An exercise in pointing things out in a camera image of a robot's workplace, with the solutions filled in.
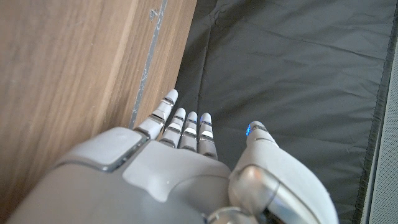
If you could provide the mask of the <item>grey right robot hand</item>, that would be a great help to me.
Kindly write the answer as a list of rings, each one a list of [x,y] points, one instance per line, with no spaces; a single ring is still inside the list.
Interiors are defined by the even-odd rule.
[[[211,116],[175,109],[171,90],[134,129],[76,145],[9,223],[337,223],[316,175],[253,121],[234,168],[218,159]]]

